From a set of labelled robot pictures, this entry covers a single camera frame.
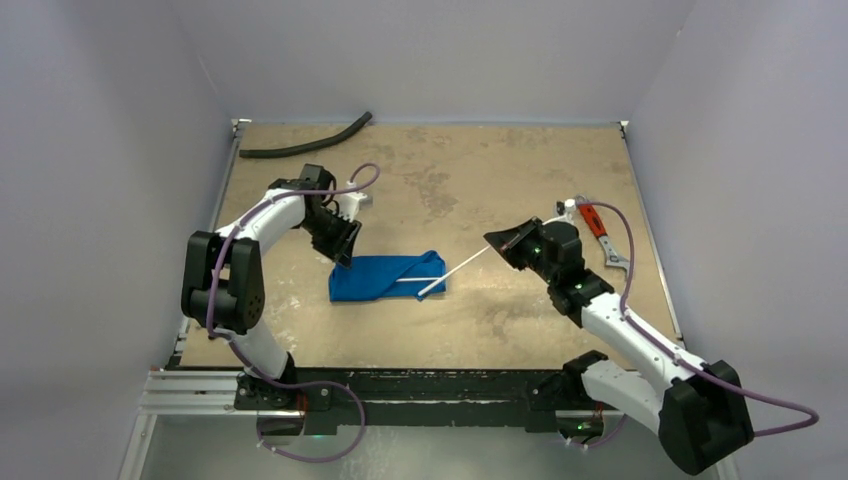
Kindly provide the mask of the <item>blue cloth napkin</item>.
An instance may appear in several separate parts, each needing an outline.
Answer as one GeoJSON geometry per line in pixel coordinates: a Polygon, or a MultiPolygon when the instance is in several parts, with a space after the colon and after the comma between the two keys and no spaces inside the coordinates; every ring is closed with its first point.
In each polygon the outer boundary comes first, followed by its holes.
{"type": "Polygon", "coordinates": [[[350,268],[335,266],[328,279],[331,302],[369,302],[385,298],[416,298],[429,283],[396,283],[398,278],[440,277],[446,262],[434,250],[420,255],[366,255],[350,268]]]}

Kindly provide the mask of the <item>white plastic utensil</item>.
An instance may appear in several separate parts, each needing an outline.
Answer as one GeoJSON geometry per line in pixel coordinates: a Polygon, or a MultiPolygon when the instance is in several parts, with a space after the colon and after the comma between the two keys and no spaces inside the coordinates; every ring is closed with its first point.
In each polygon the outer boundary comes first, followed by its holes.
{"type": "Polygon", "coordinates": [[[398,278],[396,283],[432,283],[441,281],[439,277],[408,277],[398,278]]]}
{"type": "Polygon", "coordinates": [[[487,251],[490,251],[490,250],[491,250],[491,247],[490,247],[490,246],[486,246],[486,247],[482,248],[481,250],[479,250],[478,252],[476,252],[476,253],[472,254],[472,255],[471,255],[471,256],[469,256],[467,259],[463,260],[463,261],[462,261],[462,262],[460,262],[458,265],[456,265],[455,267],[453,267],[452,269],[450,269],[449,271],[447,271],[445,274],[441,275],[440,277],[435,278],[435,279],[434,279],[434,280],[432,280],[429,284],[427,284],[425,287],[423,287],[421,290],[419,290],[419,291],[417,292],[417,294],[416,294],[416,298],[417,298],[418,300],[423,300],[423,299],[424,299],[424,298],[426,298],[426,297],[429,295],[429,293],[430,293],[433,289],[435,289],[437,286],[439,286],[439,285],[443,284],[443,283],[444,283],[446,280],[448,280],[451,276],[453,276],[454,274],[456,274],[457,272],[459,272],[461,269],[465,268],[465,267],[466,267],[466,266],[468,266],[471,262],[473,262],[474,260],[476,260],[477,258],[479,258],[480,256],[482,256],[483,254],[485,254],[487,251]]]}

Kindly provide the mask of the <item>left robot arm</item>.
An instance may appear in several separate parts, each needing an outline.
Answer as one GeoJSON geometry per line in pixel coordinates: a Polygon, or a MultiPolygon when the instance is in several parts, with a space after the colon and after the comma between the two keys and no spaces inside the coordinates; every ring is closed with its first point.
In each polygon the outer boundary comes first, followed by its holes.
{"type": "Polygon", "coordinates": [[[246,374],[261,379],[259,395],[272,408],[292,405],[298,382],[291,353],[278,345],[263,319],[263,257],[288,232],[302,230],[317,253],[350,267],[361,229],[356,217],[369,185],[354,178],[340,184],[325,167],[307,164],[297,178],[271,183],[236,220],[188,239],[182,313],[210,338],[227,343],[246,374]]]}

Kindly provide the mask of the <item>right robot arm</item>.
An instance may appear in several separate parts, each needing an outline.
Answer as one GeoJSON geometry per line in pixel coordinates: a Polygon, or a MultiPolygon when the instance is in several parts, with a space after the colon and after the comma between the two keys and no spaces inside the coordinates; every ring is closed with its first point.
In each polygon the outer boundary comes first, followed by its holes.
{"type": "Polygon", "coordinates": [[[578,229],[533,217],[485,241],[517,270],[546,284],[555,309],[600,338],[632,366],[591,358],[564,376],[561,392],[576,407],[610,405],[654,433],[669,459],[696,475],[751,443],[754,431],[738,373],[663,337],[622,303],[611,284],[586,267],[578,229]]]}

